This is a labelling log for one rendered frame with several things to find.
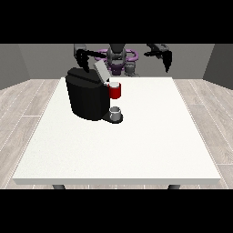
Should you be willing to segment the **red pod holder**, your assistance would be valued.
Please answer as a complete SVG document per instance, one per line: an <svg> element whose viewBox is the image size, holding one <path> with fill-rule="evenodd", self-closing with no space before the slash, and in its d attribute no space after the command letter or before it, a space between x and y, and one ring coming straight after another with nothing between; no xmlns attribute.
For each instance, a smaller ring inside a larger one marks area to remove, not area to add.
<svg viewBox="0 0 233 233"><path fill-rule="evenodd" d="M108 84L109 97L118 99L121 97L121 84L119 82L110 82Z"/></svg>

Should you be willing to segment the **black coffee machine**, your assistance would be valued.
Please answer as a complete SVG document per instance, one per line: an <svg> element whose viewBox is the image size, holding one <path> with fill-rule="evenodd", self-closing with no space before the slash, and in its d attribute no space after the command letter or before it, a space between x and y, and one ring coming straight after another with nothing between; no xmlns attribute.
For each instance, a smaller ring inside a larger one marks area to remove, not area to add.
<svg viewBox="0 0 233 233"><path fill-rule="evenodd" d="M109 80L103 83L94 69L87 73L82 68L71 68L66 75L66 87L73 113L85 120L121 123L122 113L119 120L110 119L109 83Z"/></svg>

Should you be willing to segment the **pale grey machine lid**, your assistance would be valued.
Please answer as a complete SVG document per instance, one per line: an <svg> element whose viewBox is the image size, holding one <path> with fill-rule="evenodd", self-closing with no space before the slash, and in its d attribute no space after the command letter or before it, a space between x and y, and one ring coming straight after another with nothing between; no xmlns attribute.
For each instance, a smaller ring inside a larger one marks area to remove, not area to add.
<svg viewBox="0 0 233 233"><path fill-rule="evenodd" d="M98 62L94 63L94 69L97 71L97 74L103 83L110 78L110 74L103 60L99 60Z"/></svg>

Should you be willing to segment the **small grey cup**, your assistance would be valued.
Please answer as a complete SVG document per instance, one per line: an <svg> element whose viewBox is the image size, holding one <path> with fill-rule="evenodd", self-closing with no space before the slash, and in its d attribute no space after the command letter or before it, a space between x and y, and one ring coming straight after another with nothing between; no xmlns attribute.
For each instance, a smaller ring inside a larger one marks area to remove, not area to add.
<svg viewBox="0 0 233 233"><path fill-rule="evenodd" d="M109 113L110 113L110 119L113 121L117 121L121 117L121 110L118 106L112 106L109 109Z"/></svg>

